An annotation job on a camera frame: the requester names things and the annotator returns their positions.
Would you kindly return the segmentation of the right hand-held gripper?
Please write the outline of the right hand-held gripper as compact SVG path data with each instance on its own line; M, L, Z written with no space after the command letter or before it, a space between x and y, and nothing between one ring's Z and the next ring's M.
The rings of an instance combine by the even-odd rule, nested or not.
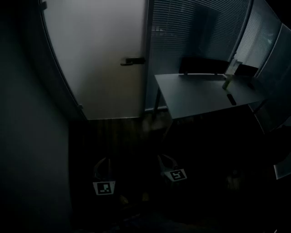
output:
M158 162L160 165L161 175L163 177L166 177L167 179L169 179L171 182L179 182L182 180L186 180L187 175L185 173L185 170L179 169L179 165L177 164L176 160L170 156L166 156L166 158L168 158L171 161L171 169L173 171L166 171L165 172L166 167L165 167L160 155L158 155Z

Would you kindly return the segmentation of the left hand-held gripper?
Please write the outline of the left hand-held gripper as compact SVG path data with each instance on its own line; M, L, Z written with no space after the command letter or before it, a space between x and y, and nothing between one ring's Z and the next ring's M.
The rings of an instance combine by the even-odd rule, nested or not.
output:
M99 160L94 166L93 188L97 196L113 195L115 190L116 180L112 177L112 165L111 159L108 159L108 177L102 177L98 169L100 165L105 161L106 157Z

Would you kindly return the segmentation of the black door handle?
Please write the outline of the black door handle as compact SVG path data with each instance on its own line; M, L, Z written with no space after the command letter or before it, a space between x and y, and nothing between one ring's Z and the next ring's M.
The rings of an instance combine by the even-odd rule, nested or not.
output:
M143 65L146 62L144 57L126 57L121 66Z

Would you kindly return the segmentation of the white door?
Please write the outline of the white door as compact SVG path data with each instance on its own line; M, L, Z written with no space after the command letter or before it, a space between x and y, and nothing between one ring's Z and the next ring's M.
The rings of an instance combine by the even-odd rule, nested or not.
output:
M45 0L45 24L61 71L89 120L138 117L148 0Z

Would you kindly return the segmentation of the white table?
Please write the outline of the white table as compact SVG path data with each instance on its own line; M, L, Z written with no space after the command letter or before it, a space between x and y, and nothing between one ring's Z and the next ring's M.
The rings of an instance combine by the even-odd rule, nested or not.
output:
M222 85L227 76L232 76L232 81L224 90ZM248 105L264 101L268 96L254 77L163 74L155 79L172 120ZM236 106L230 103L227 94L232 94Z

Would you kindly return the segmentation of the glass partition with blinds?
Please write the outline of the glass partition with blinds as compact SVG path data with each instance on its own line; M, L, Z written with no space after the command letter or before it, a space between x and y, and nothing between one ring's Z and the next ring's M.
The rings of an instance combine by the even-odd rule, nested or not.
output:
M258 76L268 93L256 113L263 131L269 132L291 116L291 30L282 25L276 44Z
M178 73L183 57L229 61L251 0L153 0L145 108L155 105L155 75Z
M235 61L260 68L271 51L281 28L281 21L265 0L254 0Z

